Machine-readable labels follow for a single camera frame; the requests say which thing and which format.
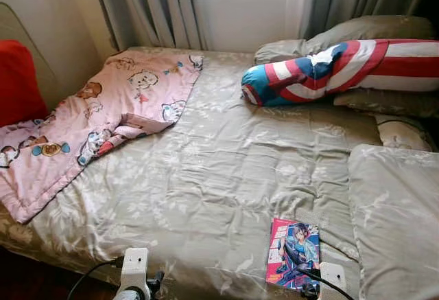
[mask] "headboard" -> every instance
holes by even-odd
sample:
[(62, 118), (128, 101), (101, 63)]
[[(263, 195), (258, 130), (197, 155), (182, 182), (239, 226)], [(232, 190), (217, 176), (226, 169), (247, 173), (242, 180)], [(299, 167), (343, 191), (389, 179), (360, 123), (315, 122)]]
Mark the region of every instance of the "headboard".
[(26, 46), (34, 59), (38, 88), (47, 107), (52, 109), (58, 103), (57, 81), (53, 71), (30, 38), (18, 16), (7, 4), (0, 2), (0, 40), (13, 39)]

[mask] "pink blanket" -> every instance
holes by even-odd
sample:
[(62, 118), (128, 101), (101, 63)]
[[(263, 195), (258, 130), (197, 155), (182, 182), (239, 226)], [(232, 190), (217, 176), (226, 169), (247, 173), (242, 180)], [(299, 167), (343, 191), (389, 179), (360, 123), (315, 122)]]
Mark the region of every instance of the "pink blanket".
[(18, 222), (34, 217), (94, 158), (176, 123), (201, 56), (125, 51), (46, 120), (0, 128), (0, 199)]

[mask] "wooden floor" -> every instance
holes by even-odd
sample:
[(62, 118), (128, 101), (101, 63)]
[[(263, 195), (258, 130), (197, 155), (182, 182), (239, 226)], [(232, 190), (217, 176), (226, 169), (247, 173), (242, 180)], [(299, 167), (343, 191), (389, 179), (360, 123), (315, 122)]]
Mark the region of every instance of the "wooden floor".
[[(68, 270), (27, 259), (0, 247), (1, 300), (58, 300), (66, 299), (71, 287), (81, 277)], [(75, 291), (73, 299), (111, 300), (117, 287), (85, 279)]]

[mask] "gray comforter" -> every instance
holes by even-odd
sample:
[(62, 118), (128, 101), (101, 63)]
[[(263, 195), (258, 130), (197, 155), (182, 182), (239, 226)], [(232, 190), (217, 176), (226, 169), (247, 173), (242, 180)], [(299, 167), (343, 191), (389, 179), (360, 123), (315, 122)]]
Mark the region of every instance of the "gray comforter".
[[(317, 104), (247, 105), (240, 80), (252, 55), (203, 54), (173, 128), (91, 163), (25, 226), (0, 208), (0, 244), (80, 272), (146, 246), (150, 272), (165, 271), (164, 299), (291, 299), (265, 283), (265, 262), (271, 219), (297, 219), (319, 225), (322, 260), (345, 267), (357, 297), (347, 161), (357, 144), (380, 143), (374, 119)], [(119, 273), (96, 277), (117, 283)]]

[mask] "cartoon dog print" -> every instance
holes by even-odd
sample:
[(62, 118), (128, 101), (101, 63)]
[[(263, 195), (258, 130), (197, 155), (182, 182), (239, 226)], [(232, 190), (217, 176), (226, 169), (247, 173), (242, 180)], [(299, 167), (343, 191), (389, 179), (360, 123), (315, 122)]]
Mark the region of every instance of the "cartoon dog print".
[(165, 122), (177, 122), (183, 112), (183, 109), (185, 109), (185, 106), (186, 102), (183, 100), (175, 101), (171, 104), (162, 104), (163, 120), (165, 120)]
[(93, 113), (102, 110), (102, 103), (97, 99), (102, 93), (102, 85), (98, 82), (88, 82), (83, 89), (76, 93), (76, 96), (83, 99), (87, 103), (85, 110), (85, 118), (89, 119)]
[(183, 66), (181, 62), (178, 62), (175, 67), (169, 68), (168, 70), (164, 70), (164, 74), (167, 75), (168, 73), (180, 73), (180, 68)]
[(31, 146), (35, 146), (36, 144), (42, 144), (42, 143), (47, 143), (49, 142), (49, 140), (47, 140), (47, 138), (43, 135), (41, 137), (28, 137), (25, 141), (22, 141), (19, 144), (19, 148), (27, 148), (27, 147), (31, 147)]
[(52, 123), (53, 120), (56, 120), (54, 111), (52, 111), (45, 119), (34, 119), (34, 124), (37, 125), (38, 128), (42, 128), (43, 126)]
[(132, 58), (120, 58), (115, 61), (116, 69), (133, 70), (136, 63)]
[(128, 82), (137, 92), (134, 98), (139, 99), (139, 102), (142, 103), (148, 101), (148, 98), (143, 93), (151, 86), (157, 84), (158, 77), (152, 72), (142, 70), (129, 77)]
[(43, 144), (42, 146), (34, 146), (32, 148), (32, 154), (34, 156), (39, 156), (40, 154), (43, 154), (43, 156), (52, 157), (56, 154), (59, 154), (60, 152), (63, 152), (65, 154), (70, 152), (70, 146), (67, 142), (64, 142), (61, 145), (57, 143)]
[(20, 155), (20, 149), (4, 146), (0, 150), (0, 168), (9, 168), (11, 162)]
[(189, 55), (189, 60), (192, 62), (193, 68), (195, 70), (202, 70), (203, 69), (203, 57), (202, 56)]
[(111, 138), (110, 130), (103, 130), (101, 132), (90, 132), (87, 140), (80, 149), (78, 157), (78, 164), (81, 166), (87, 165), (93, 157), (96, 157), (102, 145)]

